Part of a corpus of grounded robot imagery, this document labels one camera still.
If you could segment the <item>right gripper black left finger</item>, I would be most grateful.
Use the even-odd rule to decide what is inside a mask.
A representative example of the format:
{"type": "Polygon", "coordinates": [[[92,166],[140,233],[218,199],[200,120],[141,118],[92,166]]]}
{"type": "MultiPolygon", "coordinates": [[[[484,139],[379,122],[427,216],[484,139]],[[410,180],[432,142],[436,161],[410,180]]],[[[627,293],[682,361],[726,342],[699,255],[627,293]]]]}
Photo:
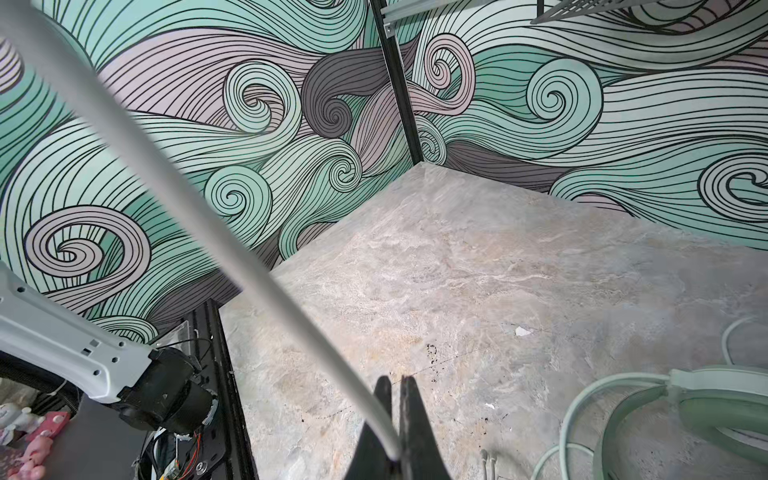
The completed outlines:
{"type": "MultiPolygon", "coordinates": [[[[374,396],[392,419],[392,384],[388,376],[378,378],[374,396]]],[[[398,464],[390,460],[377,436],[364,424],[345,480],[391,480],[398,477],[398,464]]]]}

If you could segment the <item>black perforated wall tray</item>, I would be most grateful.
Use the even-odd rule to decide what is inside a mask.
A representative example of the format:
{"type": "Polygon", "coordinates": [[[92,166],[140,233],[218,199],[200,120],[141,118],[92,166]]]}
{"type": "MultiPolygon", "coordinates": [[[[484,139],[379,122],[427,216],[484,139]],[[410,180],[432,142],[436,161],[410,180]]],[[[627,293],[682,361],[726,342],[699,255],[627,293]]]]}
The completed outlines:
{"type": "Polygon", "coordinates": [[[655,0],[563,0],[552,7],[546,7],[543,1],[538,1],[537,16],[531,20],[531,24],[628,9],[648,3],[655,3],[655,0]]]}

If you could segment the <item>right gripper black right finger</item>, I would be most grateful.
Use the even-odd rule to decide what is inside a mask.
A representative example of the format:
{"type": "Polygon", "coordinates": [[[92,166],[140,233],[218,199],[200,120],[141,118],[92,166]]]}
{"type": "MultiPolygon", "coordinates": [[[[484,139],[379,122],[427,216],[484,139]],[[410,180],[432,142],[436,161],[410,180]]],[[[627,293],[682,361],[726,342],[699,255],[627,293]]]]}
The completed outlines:
{"type": "Polygon", "coordinates": [[[450,479],[440,455],[426,408],[412,376],[400,383],[399,438],[402,447],[400,471],[403,479],[450,479]]]}

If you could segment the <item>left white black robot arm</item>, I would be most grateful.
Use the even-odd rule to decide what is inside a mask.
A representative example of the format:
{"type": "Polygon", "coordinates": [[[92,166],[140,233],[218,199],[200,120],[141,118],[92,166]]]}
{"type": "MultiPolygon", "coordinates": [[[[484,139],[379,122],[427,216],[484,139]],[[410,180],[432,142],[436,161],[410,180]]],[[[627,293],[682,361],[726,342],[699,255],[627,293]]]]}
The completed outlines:
{"type": "Polygon", "coordinates": [[[140,430],[187,436],[208,426],[218,401],[194,381],[184,352],[153,348],[84,320],[1,268],[2,352],[68,381],[140,430]]]}

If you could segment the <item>green over-ear headphones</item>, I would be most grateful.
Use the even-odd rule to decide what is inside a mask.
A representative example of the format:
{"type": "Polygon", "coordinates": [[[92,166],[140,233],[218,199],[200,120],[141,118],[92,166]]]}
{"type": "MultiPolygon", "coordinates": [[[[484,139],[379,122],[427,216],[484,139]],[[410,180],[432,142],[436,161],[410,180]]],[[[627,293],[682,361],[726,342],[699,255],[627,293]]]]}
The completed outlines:
{"type": "Polygon", "coordinates": [[[532,477],[545,463],[558,458],[563,479],[570,477],[568,452],[577,450],[592,459],[595,479],[620,477],[618,429],[635,411],[661,399],[676,408],[687,431],[741,458],[767,463],[767,371],[735,365],[698,370],[673,369],[667,374],[631,372],[597,380],[571,402],[563,419],[558,444],[542,455],[532,477]],[[597,446],[589,448],[570,440],[570,430],[586,401],[612,387],[635,387],[611,412],[597,446]]]}

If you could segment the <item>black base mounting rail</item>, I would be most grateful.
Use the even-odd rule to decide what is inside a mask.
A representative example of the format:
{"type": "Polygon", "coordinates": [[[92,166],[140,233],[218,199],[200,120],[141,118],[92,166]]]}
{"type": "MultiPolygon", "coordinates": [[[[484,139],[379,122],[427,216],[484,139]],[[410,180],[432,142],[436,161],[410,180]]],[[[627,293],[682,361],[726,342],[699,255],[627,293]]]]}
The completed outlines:
{"type": "Polygon", "coordinates": [[[193,380],[213,393],[217,410],[210,423],[189,439],[152,432],[134,462],[136,479],[257,479],[223,325],[220,304],[208,300],[183,316],[180,323],[154,345],[167,345],[192,357],[199,372],[193,380]]]}

